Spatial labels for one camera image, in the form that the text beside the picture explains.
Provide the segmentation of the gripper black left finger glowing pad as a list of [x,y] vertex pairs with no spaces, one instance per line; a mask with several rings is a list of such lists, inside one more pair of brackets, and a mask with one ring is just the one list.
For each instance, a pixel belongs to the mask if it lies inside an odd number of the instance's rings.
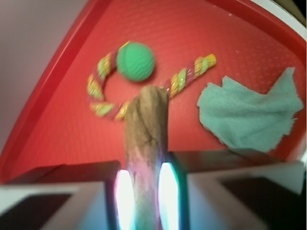
[[0,186],[3,230],[132,230],[118,161],[31,169]]

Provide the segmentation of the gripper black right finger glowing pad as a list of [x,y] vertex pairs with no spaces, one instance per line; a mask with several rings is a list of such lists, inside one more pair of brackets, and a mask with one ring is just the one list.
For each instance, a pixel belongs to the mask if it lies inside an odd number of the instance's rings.
[[160,173],[165,230],[304,230],[305,166],[253,150],[173,151]]

